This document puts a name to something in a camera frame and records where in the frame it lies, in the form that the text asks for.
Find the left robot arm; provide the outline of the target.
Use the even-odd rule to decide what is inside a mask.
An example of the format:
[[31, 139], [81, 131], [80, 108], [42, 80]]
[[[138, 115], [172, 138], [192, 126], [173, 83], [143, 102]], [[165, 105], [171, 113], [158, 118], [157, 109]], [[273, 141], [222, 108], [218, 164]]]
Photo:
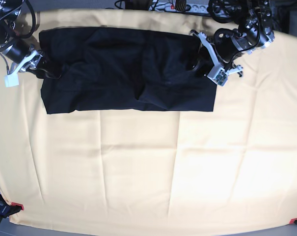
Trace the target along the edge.
[[274, 41], [272, 11], [268, 0], [211, 0], [207, 11], [216, 22], [238, 27], [219, 28], [212, 36], [191, 30], [200, 41], [191, 71], [202, 70], [205, 77], [222, 85], [231, 74], [243, 76], [243, 67], [234, 63], [237, 58]]

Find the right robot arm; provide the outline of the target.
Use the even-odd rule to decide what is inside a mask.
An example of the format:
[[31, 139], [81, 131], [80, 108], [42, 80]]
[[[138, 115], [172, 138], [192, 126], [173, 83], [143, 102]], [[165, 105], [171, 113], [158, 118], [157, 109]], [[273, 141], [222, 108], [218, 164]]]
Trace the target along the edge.
[[[29, 33], [20, 34], [15, 31], [15, 21], [24, 4], [30, 10], [32, 25]], [[0, 0], [0, 57], [4, 60], [8, 75], [17, 70], [44, 78], [45, 72], [38, 68], [43, 55], [33, 44], [26, 42], [35, 32], [35, 26], [35, 11], [28, 0]]]

